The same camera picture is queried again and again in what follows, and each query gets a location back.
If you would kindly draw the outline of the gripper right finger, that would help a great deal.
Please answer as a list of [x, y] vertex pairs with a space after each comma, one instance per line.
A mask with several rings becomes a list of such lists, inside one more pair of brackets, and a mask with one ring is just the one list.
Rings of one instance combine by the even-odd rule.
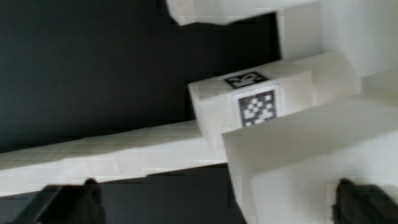
[[334, 224], [398, 224], [398, 203], [377, 185], [357, 185], [349, 179], [340, 180], [333, 222]]

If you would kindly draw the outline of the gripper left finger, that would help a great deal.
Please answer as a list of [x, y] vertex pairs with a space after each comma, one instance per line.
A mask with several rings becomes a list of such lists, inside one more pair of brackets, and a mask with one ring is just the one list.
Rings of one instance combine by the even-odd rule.
[[96, 180], [89, 178], [82, 185], [48, 185], [11, 224], [107, 224]]

